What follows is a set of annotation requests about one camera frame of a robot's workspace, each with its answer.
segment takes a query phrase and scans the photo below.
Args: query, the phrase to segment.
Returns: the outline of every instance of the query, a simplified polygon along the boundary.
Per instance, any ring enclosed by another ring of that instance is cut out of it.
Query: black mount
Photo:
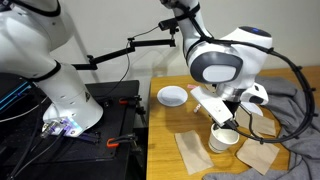
[[[122,50],[112,52],[109,54],[105,54],[99,57],[94,58],[92,55],[87,55],[89,58],[89,64],[73,64],[76,70],[97,70],[97,64],[111,60],[113,58],[117,58],[132,52],[136,51],[136,47],[143,47],[143,46],[162,46],[162,45],[169,45],[170,47],[176,47],[174,34],[179,32],[177,28],[178,24],[173,23],[173,19],[168,19],[161,21],[159,23],[159,27],[162,31],[170,29],[171,39],[159,39],[159,40],[147,40],[147,41],[134,41],[135,39],[128,38],[129,47],[124,48]]]

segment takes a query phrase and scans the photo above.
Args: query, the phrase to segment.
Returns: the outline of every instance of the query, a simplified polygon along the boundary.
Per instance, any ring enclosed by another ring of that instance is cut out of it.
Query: blue light
[[[254,32],[259,32],[259,29],[253,28],[252,31],[254,31]]]

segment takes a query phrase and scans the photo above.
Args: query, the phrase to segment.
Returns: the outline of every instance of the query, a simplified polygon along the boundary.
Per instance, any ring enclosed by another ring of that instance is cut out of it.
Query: paper cup
[[[231,129],[214,130],[214,124],[211,126],[209,147],[215,153],[222,153],[231,145],[239,141],[239,134]]]

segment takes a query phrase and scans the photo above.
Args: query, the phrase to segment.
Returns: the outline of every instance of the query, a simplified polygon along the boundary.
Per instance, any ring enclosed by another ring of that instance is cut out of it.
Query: white wall
[[[100,56],[125,48],[126,39],[148,31],[159,21],[173,17],[159,0],[61,0],[76,26],[76,36],[52,55],[67,63],[85,63],[85,55]],[[207,29],[217,38],[242,25],[255,26],[272,34],[274,47],[296,64],[320,65],[319,0],[202,0]],[[170,38],[156,30],[137,40]],[[152,76],[188,74],[181,52],[181,34],[176,48],[137,48],[130,54],[130,72],[125,79],[140,80],[144,105],[148,102]],[[118,81],[127,66],[126,57],[99,65],[95,72],[80,72],[85,83]],[[264,68],[286,67],[269,58]]]

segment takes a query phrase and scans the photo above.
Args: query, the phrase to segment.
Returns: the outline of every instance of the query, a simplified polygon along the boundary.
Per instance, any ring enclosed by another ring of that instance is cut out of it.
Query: black table
[[[120,136],[128,133],[133,132],[133,125],[134,119],[136,114],[136,106],[135,105],[127,105],[123,107],[123,105],[119,105],[118,100],[123,97],[133,97],[138,95],[139,91],[139,81],[124,81],[119,84],[119,86],[114,89],[111,93],[107,94],[114,86],[116,82],[111,83],[97,83],[97,84],[87,84],[87,87],[95,99],[97,99],[100,104],[104,107],[104,118],[102,118],[101,122],[106,123],[98,123],[93,128],[92,131],[96,129],[103,130],[104,125],[107,124],[107,128],[105,129],[107,135],[105,136]],[[25,122],[27,118],[32,118],[32,114],[20,118],[19,121],[21,123]],[[9,122],[7,126],[1,124],[0,131],[2,133],[17,133],[13,127],[13,123],[15,126],[17,122]],[[0,139],[1,143],[6,142],[5,137],[8,135],[3,135],[2,139]],[[92,146],[92,150],[88,150],[87,146]],[[69,150],[59,152],[59,147],[52,150],[53,152],[46,153],[47,155],[44,156],[42,159],[40,158],[38,162],[30,165],[30,167],[26,168],[16,179],[126,179],[126,174],[128,170],[128,163],[129,163],[129,156],[130,156],[130,144],[120,144],[120,146],[115,150],[115,153],[112,155],[108,155],[102,157],[101,154],[95,158],[95,146],[87,144],[86,148],[88,151],[88,157],[83,158],[73,157],[72,160],[68,159],[66,161],[63,158],[50,158],[50,156],[54,156],[56,152],[58,154],[68,153]],[[5,179],[6,174],[12,171],[12,165],[7,165],[4,163],[4,166],[1,167],[0,170],[0,179]]]

